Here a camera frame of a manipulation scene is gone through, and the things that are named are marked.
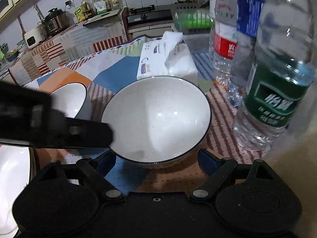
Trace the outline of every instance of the white ceramic bowl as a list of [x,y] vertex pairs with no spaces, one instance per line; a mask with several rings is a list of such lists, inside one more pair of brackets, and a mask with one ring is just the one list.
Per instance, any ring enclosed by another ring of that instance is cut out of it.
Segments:
[[90,120],[91,99],[83,84],[66,84],[52,92],[51,96],[53,109],[63,112],[69,118]]
[[199,88],[176,77],[156,76],[120,90],[101,121],[114,131],[110,148],[117,155],[160,168],[198,146],[210,119],[208,100]]
[[0,237],[13,238],[17,225],[12,205],[30,180],[29,148],[0,147]]

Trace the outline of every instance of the orange patch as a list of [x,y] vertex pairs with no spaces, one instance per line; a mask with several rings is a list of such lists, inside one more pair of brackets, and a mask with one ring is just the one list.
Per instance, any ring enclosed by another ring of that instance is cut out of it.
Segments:
[[72,73],[73,71],[67,67],[55,71],[47,80],[45,80],[40,85],[40,90],[51,94],[54,90],[57,89],[57,87],[60,87],[59,84]]
[[71,69],[64,67],[56,71],[47,80],[40,85],[40,90],[51,94],[61,86],[69,83],[79,82],[84,84],[86,87],[91,83],[91,80],[80,75]]
[[72,82],[79,82],[84,84],[86,87],[91,83],[91,80],[84,77],[83,75],[77,73],[77,72],[73,72],[72,74],[68,75],[67,77],[65,77],[56,87],[56,89],[58,89],[61,86],[64,86],[66,84],[72,83]]

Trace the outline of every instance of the bowl rim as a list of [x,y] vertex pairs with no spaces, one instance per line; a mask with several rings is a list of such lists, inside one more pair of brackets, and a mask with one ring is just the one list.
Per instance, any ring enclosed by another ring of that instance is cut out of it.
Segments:
[[[137,164],[141,164],[141,165],[156,165],[156,164],[161,164],[161,163],[170,162],[170,161],[173,161],[173,160],[177,160],[178,158],[183,157],[183,156],[185,156],[187,153],[191,152],[193,149],[195,149],[195,148],[203,141],[203,139],[204,139],[204,138],[206,137],[206,135],[208,134],[208,131],[209,131],[210,126],[211,126],[211,118],[212,118],[212,110],[211,110],[211,107],[210,107],[210,103],[209,103],[209,101],[208,101],[207,96],[205,95],[205,93],[202,92],[202,90],[201,90],[199,87],[197,87],[195,84],[193,84],[193,83],[191,83],[191,82],[189,82],[189,81],[187,81],[187,80],[185,80],[185,79],[182,79],[182,78],[179,78],[179,77],[175,77],[175,76],[168,76],[168,75],[150,76],[150,77],[146,77],[146,78],[143,78],[143,79],[140,79],[140,80],[136,80],[135,82],[130,83],[129,85],[127,85],[127,86],[125,86],[124,88],[122,88],[121,90],[119,90],[118,93],[115,94],[115,96],[117,96],[122,90],[128,88],[129,86],[133,85],[134,83],[136,83],[136,82],[138,82],[138,81],[142,81],[142,80],[145,80],[145,79],[152,79],[152,78],[161,78],[161,77],[163,77],[163,78],[175,78],[175,79],[183,80],[183,81],[185,81],[185,82],[191,84],[194,88],[198,89],[198,90],[203,94],[203,96],[205,97],[205,99],[206,99],[206,101],[207,101],[207,103],[208,103],[209,109],[210,109],[209,124],[208,124],[208,127],[207,127],[207,129],[206,129],[205,134],[202,136],[202,138],[199,140],[199,142],[197,142],[197,144],[195,144],[191,149],[189,149],[188,151],[184,152],[183,154],[181,154],[181,155],[179,155],[179,156],[177,156],[177,157],[173,157],[173,158],[171,158],[171,159],[167,159],[167,160],[163,160],[163,161],[158,161],[158,162],[140,162],[140,161],[135,161],[135,160],[128,159],[128,158],[125,158],[125,157],[119,155],[117,152],[115,152],[115,151],[111,148],[111,145],[110,145],[110,146],[109,146],[109,149],[110,149],[112,152],[114,152],[118,157],[120,157],[120,158],[122,158],[122,159],[125,159],[125,160],[127,160],[127,161],[129,161],[129,162],[133,162],[133,163],[137,163]],[[110,101],[108,102],[108,104],[106,105],[106,107],[105,107],[105,109],[104,109],[104,111],[103,111],[103,113],[102,113],[102,117],[103,117],[103,115],[104,115],[104,113],[105,113],[105,110],[106,110],[107,106],[110,104],[111,100],[110,100]]]
[[85,103],[86,98],[87,98],[87,93],[88,93],[88,91],[87,91],[87,87],[86,87],[84,84],[82,84],[82,83],[80,83],[80,82],[67,83],[67,84],[64,84],[63,86],[60,86],[59,88],[55,89],[53,92],[51,92],[50,95],[52,95],[55,91],[59,90],[60,88],[63,88],[64,86],[67,86],[67,85],[70,85],[70,84],[74,84],[74,83],[76,83],[76,84],[81,84],[82,86],[84,86],[85,91],[86,91],[86,95],[85,95],[84,102],[82,103],[82,105],[81,105],[80,109],[78,110],[77,114],[74,116],[74,118],[75,118],[75,117],[79,114],[79,112],[80,112],[80,110],[82,109],[82,107],[84,106],[84,103]]

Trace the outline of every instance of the tablecloth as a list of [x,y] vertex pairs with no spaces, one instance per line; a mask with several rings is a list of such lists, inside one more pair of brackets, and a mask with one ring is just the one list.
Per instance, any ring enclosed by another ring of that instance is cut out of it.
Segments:
[[[91,120],[100,121],[105,106],[115,93],[136,81],[143,43],[154,39],[157,38],[143,36],[130,43],[85,56],[32,81],[27,87],[51,93],[71,82],[83,83],[92,99]],[[101,53],[106,53],[107,58],[101,67],[96,68],[86,63]],[[192,191],[206,179],[197,163],[197,151],[200,148],[208,148],[213,153],[235,158],[239,163],[245,164],[250,164],[254,159],[262,157],[260,153],[243,150],[235,141],[232,124],[236,109],[227,102],[226,90],[212,83],[213,72],[208,55],[205,53],[193,54],[193,58],[199,71],[199,85],[210,86],[207,98],[212,110],[212,121],[207,137],[188,160],[170,168],[147,170],[117,157],[116,165],[106,179],[122,192],[127,193],[133,190],[142,192]],[[66,164],[75,163],[82,157],[95,158],[104,151],[106,149],[70,151],[40,149],[38,156],[41,167],[43,167],[51,160],[60,160]]]
[[27,51],[10,68],[16,84],[23,86],[65,63],[127,42],[127,8],[97,22],[76,23]]

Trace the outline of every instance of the electric pressure cooker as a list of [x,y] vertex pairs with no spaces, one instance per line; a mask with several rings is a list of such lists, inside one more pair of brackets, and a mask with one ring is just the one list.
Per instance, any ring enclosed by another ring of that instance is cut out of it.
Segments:
[[55,36],[58,33],[61,33],[68,27],[66,20],[66,14],[61,9],[53,8],[50,9],[49,15],[44,19],[44,23],[47,29],[49,36]]

